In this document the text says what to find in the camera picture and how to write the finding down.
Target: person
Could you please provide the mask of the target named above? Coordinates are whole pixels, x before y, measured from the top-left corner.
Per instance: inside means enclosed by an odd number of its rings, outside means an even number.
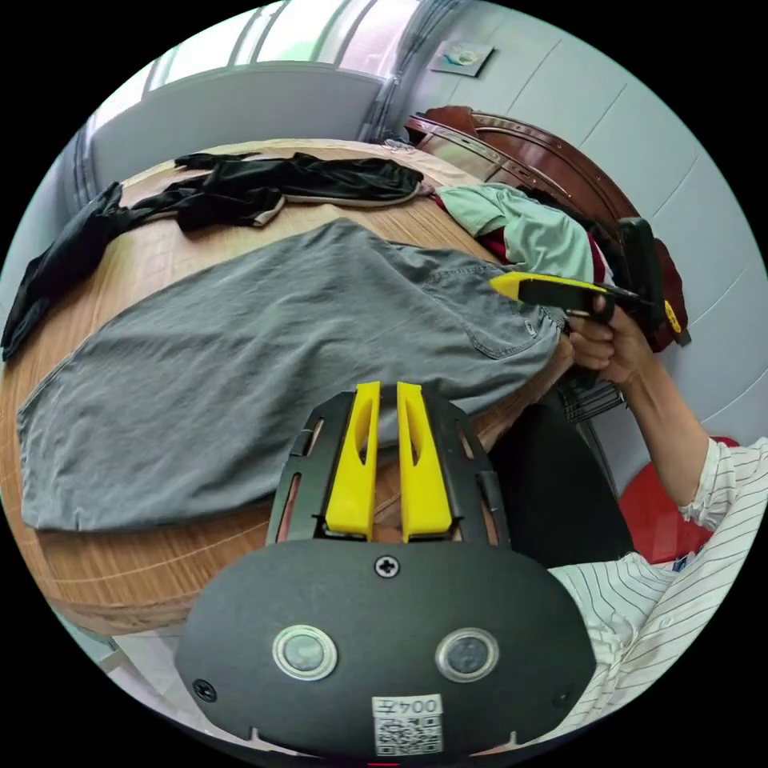
[[[608,326],[569,324],[576,363],[622,390],[665,491],[684,519],[714,534],[682,572],[652,566],[634,551],[610,484],[563,416],[530,406],[500,437],[489,456],[512,547],[569,591],[597,660],[584,694],[539,743],[616,711],[674,664],[733,584],[768,502],[768,439],[736,448],[710,439],[620,309]],[[491,751],[512,746],[526,745]]]

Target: striped shirt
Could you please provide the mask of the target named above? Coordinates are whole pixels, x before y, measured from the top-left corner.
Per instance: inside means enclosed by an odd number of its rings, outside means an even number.
[[[734,583],[766,502],[768,438],[746,448],[710,440],[696,498],[680,511],[714,534],[683,571],[652,566],[637,553],[551,569],[582,612],[597,669],[560,726],[534,742],[615,712],[674,664]]]

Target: pants pocket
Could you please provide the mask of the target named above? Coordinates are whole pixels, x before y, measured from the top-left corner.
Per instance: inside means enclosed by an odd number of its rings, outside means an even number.
[[[464,329],[474,348],[493,360],[525,351],[541,337],[544,311],[501,296],[490,280],[503,274],[493,264],[436,270],[425,291]]]

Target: black garment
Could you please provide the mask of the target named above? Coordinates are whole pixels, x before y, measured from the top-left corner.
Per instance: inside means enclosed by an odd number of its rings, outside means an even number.
[[[411,198],[424,178],[384,158],[242,157],[253,153],[178,158],[177,167],[210,173],[170,184],[131,208],[120,206],[122,184],[111,184],[26,268],[0,339],[2,359],[18,351],[53,304],[96,271],[112,240],[152,218],[175,216],[183,232],[214,224],[263,226],[285,200],[394,205]]]
[[[528,406],[489,458],[515,551],[545,568],[618,560],[634,551],[597,460],[556,410]]]

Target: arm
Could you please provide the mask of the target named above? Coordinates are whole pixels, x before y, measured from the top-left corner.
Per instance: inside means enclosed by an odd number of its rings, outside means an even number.
[[[687,506],[702,476],[709,436],[655,358],[622,390],[664,489],[678,506]]]
[[[602,298],[596,307],[604,306]],[[604,326],[569,320],[576,362],[619,386],[646,442],[664,490],[678,504],[694,500],[710,440],[654,357],[637,324],[618,307]]]

